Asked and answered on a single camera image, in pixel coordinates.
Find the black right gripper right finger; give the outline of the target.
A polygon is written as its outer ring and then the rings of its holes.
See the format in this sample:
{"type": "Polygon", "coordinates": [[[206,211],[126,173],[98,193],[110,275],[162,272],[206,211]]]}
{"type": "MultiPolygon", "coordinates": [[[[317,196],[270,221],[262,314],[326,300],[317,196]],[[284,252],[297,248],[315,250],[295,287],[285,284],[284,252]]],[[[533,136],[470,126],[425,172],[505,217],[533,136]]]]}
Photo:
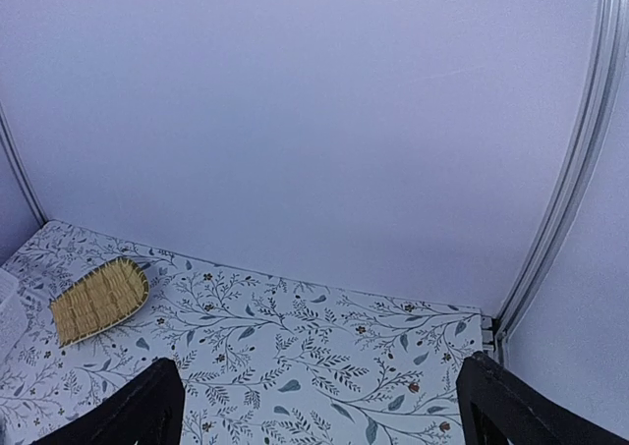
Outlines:
{"type": "Polygon", "coordinates": [[[628,441],[553,403],[483,352],[456,380],[467,444],[607,444],[628,441]]]}

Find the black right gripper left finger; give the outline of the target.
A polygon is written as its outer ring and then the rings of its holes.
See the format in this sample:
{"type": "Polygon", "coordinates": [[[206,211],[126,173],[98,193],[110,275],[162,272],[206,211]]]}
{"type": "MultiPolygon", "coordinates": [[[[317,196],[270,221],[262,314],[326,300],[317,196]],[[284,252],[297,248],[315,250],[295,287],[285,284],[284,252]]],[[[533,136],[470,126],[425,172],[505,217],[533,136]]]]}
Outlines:
{"type": "Polygon", "coordinates": [[[38,444],[178,444],[185,389],[174,361],[160,358],[98,407],[38,444]]]}

